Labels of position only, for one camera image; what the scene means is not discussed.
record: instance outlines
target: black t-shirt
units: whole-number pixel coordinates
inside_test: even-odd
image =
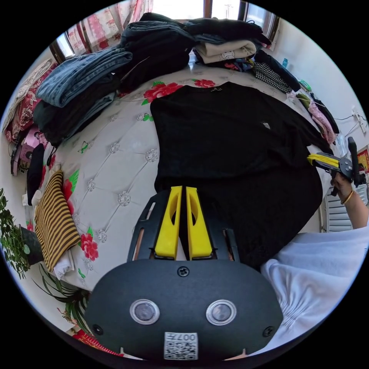
[[[307,146],[332,151],[283,102],[227,82],[184,86],[154,100],[151,112],[160,145],[155,189],[187,185],[210,195],[234,229],[242,262],[258,268],[318,209],[322,186]],[[186,248],[182,225],[180,236]]]

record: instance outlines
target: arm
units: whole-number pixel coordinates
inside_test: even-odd
[[[345,202],[351,194],[351,184],[339,173],[332,181],[332,184],[338,189],[338,196],[341,201]],[[367,226],[369,209],[364,205],[357,192],[353,192],[350,199],[345,203],[345,207],[354,229]]]

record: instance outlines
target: yellow and black striped cloth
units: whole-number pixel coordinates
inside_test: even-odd
[[[50,272],[63,253],[81,241],[62,184],[63,172],[60,170],[50,178],[35,212],[36,235]]]

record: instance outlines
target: radiator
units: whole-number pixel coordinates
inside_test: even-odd
[[[362,184],[354,190],[360,195],[364,204],[368,204],[367,185]],[[325,197],[326,213],[327,213],[327,232],[341,232],[352,229],[352,224],[346,211],[346,207],[341,205],[338,196],[327,195]]]

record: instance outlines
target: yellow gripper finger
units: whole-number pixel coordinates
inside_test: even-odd
[[[155,254],[159,257],[176,259],[180,231],[182,186],[172,187],[161,223]]]
[[[313,164],[313,161],[316,160],[316,161],[319,161],[321,163],[334,166],[335,168],[339,168],[339,161],[338,160],[326,157],[324,155],[310,154],[307,157],[307,159],[308,159],[310,164]]]
[[[213,249],[196,188],[186,187],[186,205],[190,260],[208,258],[211,256]]]

